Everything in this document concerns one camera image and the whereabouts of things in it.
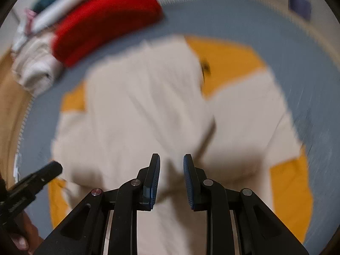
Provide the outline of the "person's left hand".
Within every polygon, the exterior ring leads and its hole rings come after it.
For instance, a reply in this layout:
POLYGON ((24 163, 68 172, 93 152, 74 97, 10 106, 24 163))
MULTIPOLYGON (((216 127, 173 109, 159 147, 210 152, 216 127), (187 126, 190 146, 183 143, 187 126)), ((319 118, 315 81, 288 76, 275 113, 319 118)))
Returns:
POLYGON ((32 223, 25 211, 19 213, 7 225, 11 240, 22 254, 34 254, 43 242, 37 227, 32 223))

